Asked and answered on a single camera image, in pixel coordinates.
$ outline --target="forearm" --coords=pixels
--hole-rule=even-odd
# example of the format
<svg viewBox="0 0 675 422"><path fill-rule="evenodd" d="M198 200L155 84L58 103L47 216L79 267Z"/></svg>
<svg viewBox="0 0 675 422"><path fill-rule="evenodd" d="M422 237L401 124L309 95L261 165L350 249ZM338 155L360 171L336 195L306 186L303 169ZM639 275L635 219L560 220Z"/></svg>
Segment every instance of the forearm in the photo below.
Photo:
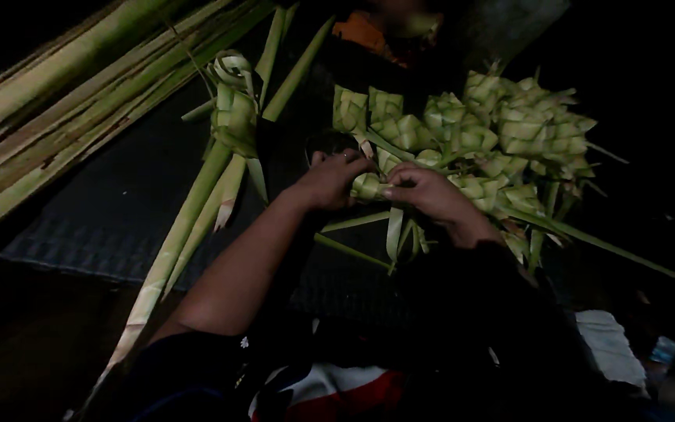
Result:
<svg viewBox="0 0 675 422"><path fill-rule="evenodd" d="M246 331L306 212L289 190L279 195L205 270L154 340L183 331Z"/></svg>

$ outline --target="white cloth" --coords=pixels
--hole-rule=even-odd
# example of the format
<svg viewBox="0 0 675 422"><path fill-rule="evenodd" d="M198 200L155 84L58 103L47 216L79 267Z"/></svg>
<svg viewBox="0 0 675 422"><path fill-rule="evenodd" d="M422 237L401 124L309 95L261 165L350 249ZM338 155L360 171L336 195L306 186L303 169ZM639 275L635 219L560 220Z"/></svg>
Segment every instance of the white cloth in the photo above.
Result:
<svg viewBox="0 0 675 422"><path fill-rule="evenodd" d="M634 384L644 390L645 369L634 357L624 327L605 311L583 311L575 314L577 329L593 352L598 369L606 379Z"/></svg>

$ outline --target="dark clothing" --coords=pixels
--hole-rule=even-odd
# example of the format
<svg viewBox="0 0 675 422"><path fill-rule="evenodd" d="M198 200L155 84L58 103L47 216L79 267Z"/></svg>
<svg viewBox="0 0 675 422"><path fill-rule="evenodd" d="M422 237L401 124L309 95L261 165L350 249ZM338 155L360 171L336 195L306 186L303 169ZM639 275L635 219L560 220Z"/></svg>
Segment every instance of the dark clothing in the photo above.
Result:
<svg viewBox="0 0 675 422"><path fill-rule="evenodd" d="M330 362L407 374L391 411L331 420L634 419L591 369L574 324L499 245L441 248L401 269L397 281L421 319L417 332L321 321L312 335L311 318L285 315L247 333L246 348L243 336L171 336L139 356L108 416L248 420L273 370Z"/></svg>

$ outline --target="hand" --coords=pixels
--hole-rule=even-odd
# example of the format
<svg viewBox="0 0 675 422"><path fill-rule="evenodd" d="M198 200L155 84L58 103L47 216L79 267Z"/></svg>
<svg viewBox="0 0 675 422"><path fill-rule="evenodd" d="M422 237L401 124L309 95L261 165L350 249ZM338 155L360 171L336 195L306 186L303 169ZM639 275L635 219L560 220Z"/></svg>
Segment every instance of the hand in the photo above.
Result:
<svg viewBox="0 0 675 422"><path fill-rule="evenodd" d="M334 156L315 151L309 171L288 191L307 210L335 211L355 204L355 198L349 195L350 184L360 174L376 168L373 161L364 158L355 149L345 149Z"/></svg>
<svg viewBox="0 0 675 422"><path fill-rule="evenodd" d="M433 222L445 227L458 248L472 249L481 240L504 243L488 218L436 171L404 162L390 171L387 182L395 187L385 189L382 195L415 206Z"/></svg>

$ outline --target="person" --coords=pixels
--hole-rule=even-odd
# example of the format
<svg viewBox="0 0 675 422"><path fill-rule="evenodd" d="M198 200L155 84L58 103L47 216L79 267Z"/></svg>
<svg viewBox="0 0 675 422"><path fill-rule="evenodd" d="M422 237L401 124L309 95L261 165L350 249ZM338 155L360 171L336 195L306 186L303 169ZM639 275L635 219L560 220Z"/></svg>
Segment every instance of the person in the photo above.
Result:
<svg viewBox="0 0 675 422"><path fill-rule="evenodd" d="M447 236L397 278L420 328L387 334L325 318L291 326L264 315L278 267L307 215L352 206L351 181L375 169L353 149L314 152L305 175L215 259L155 333L108 419L619 415L574 325L525 279L499 232L444 176L412 163L389 173L393 187L382 194ZM277 322L257 331L258 313Z"/></svg>

